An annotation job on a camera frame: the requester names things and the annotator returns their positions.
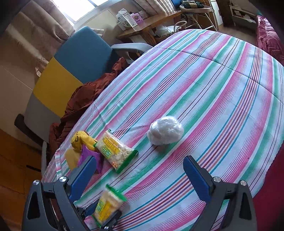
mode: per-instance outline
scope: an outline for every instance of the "wooden table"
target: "wooden table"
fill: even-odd
[[[157,43],[155,41],[155,38],[149,33],[149,30],[179,15],[181,15],[181,11],[173,11],[151,16],[149,18],[146,18],[142,23],[139,23],[137,26],[125,30],[119,36],[117,36],[117,38],[124,39],[140,34],[149,45],[155,46]]]

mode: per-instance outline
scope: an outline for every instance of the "metal screw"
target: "metal screw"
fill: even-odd
[[[39,180],[34,180],[33,181],[33,185],[38,185],[39,184]]]
[[[241,180],[241,185],[242,185],[242,186],[246,186],[246,185],[247,185],[246,181]]]
[[[215,176],[215,177],[213,178],[213,181],[219,183],[219,182],[221,182],[221,178],[220,178],[219,176]]]
[[[65,182],[67,180],[67,177],[66,176],[62,176],[59,178],[59,181],[60,182]]]

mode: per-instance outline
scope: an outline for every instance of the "striped blanket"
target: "striped blanket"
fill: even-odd
[[[204,208],[182,167],[192,155],[212,176],[246,180],[254,196],[283,141],[284,67],[261,49],[208,30],[176,33],[120,74],[80,118],[43,180],[70,170],[64,153],[78,130],[105,130],[139,154],[121,173],[104,162],[76,206],[100,197],[108,183],[128,198],[115,230],[189,230]],[[150,124],[165,115],[184,126],[182,139],[152,145]],[[218,227],[227,202],[213,225]],[[98,230],[92,217],[86,224]]]

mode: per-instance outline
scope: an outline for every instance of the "black chair leg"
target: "black chair leg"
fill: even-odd
[[[40,147],[42,147],[43,139],[36,135],[31,129],[29,129],[24,122],[24,116],[22,114],[18,114],[14,125],[25,135],[27,135],[32,141],[37,143]]]

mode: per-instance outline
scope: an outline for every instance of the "purple fabric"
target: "purple fabric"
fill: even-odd
[[[284,45],[280,41],[269,21],[257,16],[256,46],[270,54],[284,66]]]
[[[93,156],[97,161],[97,172],[101,173],[103,168],[104,156],[101,153],[89,150],[85,145],[82,146],[82,154],[78,161],[78,167],[84,162],[88,156]]]

